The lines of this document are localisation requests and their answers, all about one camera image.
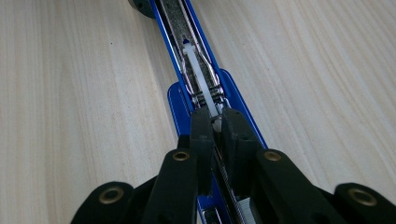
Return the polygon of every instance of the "screw hole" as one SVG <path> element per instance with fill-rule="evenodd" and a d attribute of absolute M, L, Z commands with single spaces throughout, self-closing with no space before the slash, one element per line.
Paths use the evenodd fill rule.
<path fill-rule="evenodd" d="M 183 151 L 177 152 L 177 153 L 175 153 L 175 154 L 173 155 L 173 159 L 174 159 L 175 161 L 186 161 L 186 160 L 189 159 L 189 157 L 190 157 L 190 154 L 187 153 L 187 152 L 183 152 Z"/>
<path fill-rule="evenodd" d="M 365 190 L 349 189 L 347 193 L 357 203 L 361 203 L 366 206 L 375 206 L 377 204 L 376 198 Z"/>
<path fill-rule="evenodd" d="M 268 161 L 280 161 L 282 159 L 282 157 L 278 153 L 273 152 L 273 151 L 265 152 L 264 157 Z"/>
<path fill-rule="evenodd" d="M 105 189 L 99 196 L 99 202 L 104 204 L 115 203 L 123 196 L 123 189 L 120 187 L 110 187 Z"/>

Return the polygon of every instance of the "light wooden surface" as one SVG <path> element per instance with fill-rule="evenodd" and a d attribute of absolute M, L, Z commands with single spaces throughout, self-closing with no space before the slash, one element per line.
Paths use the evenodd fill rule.
<path fill-rule="evenodd" d="M 269 147 L 319 187 L 396 203 L 396 3 L 194 0 Z M 67 223 L 177 137 L 154 20 L 127 0 L 0 0 L 0 223 Z"/>

